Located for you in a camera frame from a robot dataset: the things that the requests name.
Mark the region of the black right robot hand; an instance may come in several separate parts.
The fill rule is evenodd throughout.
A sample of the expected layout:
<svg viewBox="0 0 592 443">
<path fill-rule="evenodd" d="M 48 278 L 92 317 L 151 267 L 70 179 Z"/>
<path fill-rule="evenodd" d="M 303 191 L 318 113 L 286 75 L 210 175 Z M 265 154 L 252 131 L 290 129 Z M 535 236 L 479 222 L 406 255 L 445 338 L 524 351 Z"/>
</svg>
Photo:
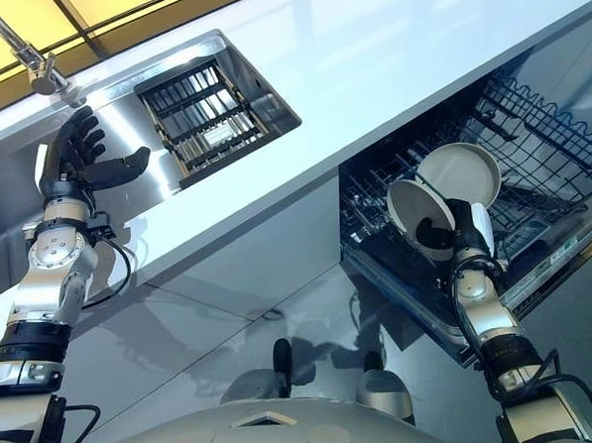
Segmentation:
<svg viewBox="0 0 592 443">
<path fill-rule="evenodd" d="M 454 226 L 439 228 L 424 217 L 415 228 L 415 237 L 427 248 L 447 253 L 474 248 L 493 258 L 495 241 L 492 223 L 486 207 L 481 203 L 470 203 L 461 199 L 447 198 L 445 204 L 454 218 Z"/>
</svg>

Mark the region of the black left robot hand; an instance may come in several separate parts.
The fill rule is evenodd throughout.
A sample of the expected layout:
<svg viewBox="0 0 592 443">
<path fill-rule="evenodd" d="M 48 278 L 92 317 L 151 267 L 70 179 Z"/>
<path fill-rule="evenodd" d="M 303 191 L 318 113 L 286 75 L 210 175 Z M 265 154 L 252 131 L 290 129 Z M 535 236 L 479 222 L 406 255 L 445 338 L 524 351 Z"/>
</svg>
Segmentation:
<svg viewBox="0 0 592 443">
<path fill-rule="evenodd" d="M 105 136 L 87 105 L 65 121 L 45 151 L 39 190 L 46 200 L 121 186 L 144 173 L 151 155 L 145 146 L 124 158 L 101 162 Z"/>
</svg>

